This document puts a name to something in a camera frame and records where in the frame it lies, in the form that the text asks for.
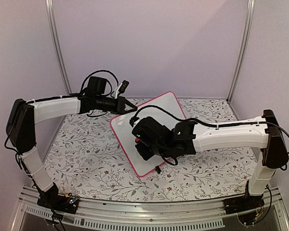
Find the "black whiteboard foot clip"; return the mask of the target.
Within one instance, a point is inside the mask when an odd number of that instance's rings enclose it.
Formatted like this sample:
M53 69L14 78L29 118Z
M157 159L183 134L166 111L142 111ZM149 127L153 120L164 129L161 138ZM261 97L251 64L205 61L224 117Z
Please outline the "black whiteboard foot clip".
M159 166L156 166L156 167L155 167L155 171L156 171L158 174L161 174L161 169L160 169Z

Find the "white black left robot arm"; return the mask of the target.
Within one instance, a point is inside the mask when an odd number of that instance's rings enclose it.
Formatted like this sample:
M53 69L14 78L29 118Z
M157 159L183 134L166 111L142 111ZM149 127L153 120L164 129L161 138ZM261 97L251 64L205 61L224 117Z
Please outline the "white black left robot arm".
M18 166L36 188L45 193L43 200L52 209L62 205L62 198L55 193L57 186L41 159L37 146L38 126L59 117L81 114L91 116L93 111L124 115L137 109L123 96L129 81L124 80L115 89L105 93L108 84L106 78L90 76L88 80L88 85L77 93L29 101L16 99L6 125L6 141L11 143L10 150L15 152Z

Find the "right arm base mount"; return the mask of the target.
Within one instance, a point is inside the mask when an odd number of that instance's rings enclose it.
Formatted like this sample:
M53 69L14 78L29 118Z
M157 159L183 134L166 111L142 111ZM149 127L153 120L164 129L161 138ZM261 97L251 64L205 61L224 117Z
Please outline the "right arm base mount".
M223 200L223 208L227 215L256 209L264 205L263 193L251 195L248 190L242 196Z

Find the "left aluminium corner post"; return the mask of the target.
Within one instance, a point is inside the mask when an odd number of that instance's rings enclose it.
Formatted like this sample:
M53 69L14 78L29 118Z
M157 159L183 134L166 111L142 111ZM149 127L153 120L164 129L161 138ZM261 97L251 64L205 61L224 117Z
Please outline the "left aluminium corner post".
M53 41L54 52L55 52L55 56L57 59L61 78L63 81L63 85L65 87L66 92L71 93L72 90L71 90L71 86L70 86L69 79L68 79L67 72L66 72L66 67L65 67L64 58L62 55L62 50L60 46L60 41L59 41L59 36L58 36L58 31L57 31L57 26L56 26L56 21L55 21L53 1L45 0L45 6L46 6L46 12L47 12L47 17L48 17L48 22L49 22L50 33L51 33L51 37Z

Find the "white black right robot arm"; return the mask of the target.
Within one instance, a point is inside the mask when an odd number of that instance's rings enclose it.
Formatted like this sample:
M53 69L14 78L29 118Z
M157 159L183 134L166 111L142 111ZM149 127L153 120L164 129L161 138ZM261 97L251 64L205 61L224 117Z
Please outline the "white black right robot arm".
M135 148L144 160L158 155L166 163L178 164L178 157L211 149L253 147L261 151L256 169L246 184L245 195L239 205L251 209L258 202L265 187L278 168L285 166L289 154L283 135L271 110L262 116L229 123L206 123L197 118L179 119L173 129L157 122L153 117L140 119L137 114L129 124L135 137Z

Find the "aluminium corner post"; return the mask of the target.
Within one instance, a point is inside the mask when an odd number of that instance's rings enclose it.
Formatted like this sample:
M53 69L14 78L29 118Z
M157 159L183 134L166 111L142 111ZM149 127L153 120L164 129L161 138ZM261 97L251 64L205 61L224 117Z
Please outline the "aluminium corner post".
M233 74L232 82L230 85L230 89L227 95L227 101L229 103L231 103L234 98L236 87L237 87L240 73L241 73L241 69L244 63L245 53L248 47L248 41L249 41L250 31L251 31L251 26L252 26L252 21L253 21L254 7L255 7L255 0L248 0L239 54L238 54L236 66L234 69L234 74Z
M72 90L71 90L71 86L70 86L69 79L68 79L67 72L66 72L66 67L65 67L64 58L62 55L62 50L60 46L60 41L59 41L59 36L58 36L58 31L57 31L57 26L56 26L56 21L55 21L53 1L45 0L45 6L46 6L46 12L47 12L47 17L48 17L48 22L49 22L50 33L51 33L51 37L53 41L54 52L55 52L55 56L57 59L61 78L63 81L63 85L65 87L66 92L71 93Z

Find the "right aluminium corner post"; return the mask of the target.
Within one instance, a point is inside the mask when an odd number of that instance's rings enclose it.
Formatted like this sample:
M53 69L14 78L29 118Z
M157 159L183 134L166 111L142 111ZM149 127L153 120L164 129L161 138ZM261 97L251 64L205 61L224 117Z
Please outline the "right aluminium corner post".
M251 31L251 26L252 26L252 21L253 21L254 7L255 7L255 0L248 0L239 54L238 54L236 66L234 69L234 74L233 74L232 82L230 85L230 89L227 95L227 101L229 103L231 103L234 98L236 87L237 87L240 73L241 73L241 69L244 63L245 53L248 47L248 41L249 41L250 31Z

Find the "aluminium front rail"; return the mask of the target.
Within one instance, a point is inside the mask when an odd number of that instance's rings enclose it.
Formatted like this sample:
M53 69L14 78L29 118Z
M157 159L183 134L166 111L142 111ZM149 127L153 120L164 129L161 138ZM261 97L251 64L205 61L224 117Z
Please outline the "aluminium front rail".
M278 188L264 193L264 207L228 214L222 198L162 203L115 202L82 198L75 214L37 204L38 192L24 187L14 231L289 231L289 218Z

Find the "floral patterned table mat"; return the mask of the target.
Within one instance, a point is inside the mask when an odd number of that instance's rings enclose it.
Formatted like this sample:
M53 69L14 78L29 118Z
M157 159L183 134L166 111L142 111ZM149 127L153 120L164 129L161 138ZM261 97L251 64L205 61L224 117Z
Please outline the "floral patterned table mat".
M124 202L191 201L243 193L257 159L250 148L208 150L138 177L111 127L113 116L67 116L45 160L60 192Z

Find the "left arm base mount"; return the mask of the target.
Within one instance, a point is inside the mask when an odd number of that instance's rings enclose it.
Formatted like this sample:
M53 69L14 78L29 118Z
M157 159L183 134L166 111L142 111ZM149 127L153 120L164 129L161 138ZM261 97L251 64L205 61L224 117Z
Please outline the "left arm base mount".
M39 195L37 205L55 211L76 214L79 206L79 197L71 193L61 195L57 193L42 193Z

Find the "pink framed whiteboard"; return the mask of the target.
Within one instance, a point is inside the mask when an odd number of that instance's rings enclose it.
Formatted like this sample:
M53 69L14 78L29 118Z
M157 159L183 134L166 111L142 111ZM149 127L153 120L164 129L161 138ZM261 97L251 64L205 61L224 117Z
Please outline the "pink framed whiteboard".
M159 106L179 119L186 119L185 114L181 109L181 106L175 94L171 91L168 91L158 97L148 100L138 105L137 107L138 109L140 109L147 105ZM157 155L145 161L136 150L135 137L131 133L133 127L131 127L131 125L129 124L130 118L134 115L135 112L116 116L113 119L111 119L110 126L122 150L124 151L128 161L130 162L134 172L138 177L144 177L148 175L150 172L153 172L156 166L164 164L164 161L160 156ZM159 122L162 125L165 125L169 129L173 129L175 125L178 123L178 121L172 118L171 116L160 111L159 109L152 107L146 108L138 114L138 117L140 119L145 118L147 116L153 117L157 122Z

